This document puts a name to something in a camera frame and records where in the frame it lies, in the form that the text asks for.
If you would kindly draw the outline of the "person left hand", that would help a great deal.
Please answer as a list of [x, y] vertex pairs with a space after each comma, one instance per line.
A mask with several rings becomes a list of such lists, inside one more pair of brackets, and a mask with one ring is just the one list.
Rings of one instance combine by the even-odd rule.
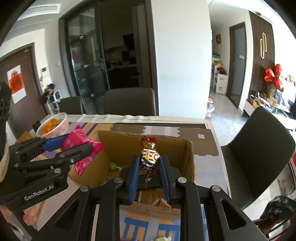
[[[4, 216], [7, 223], [9, 223], [12, 226], [15, 226], [11, 219], [13, 213], [6, 206], [1, 205], [1, 213]], [[28, 226], [35, 225], [37, 223], [38, 215], [36, 206], [29, 207], [23, 211], [23, 221]]]

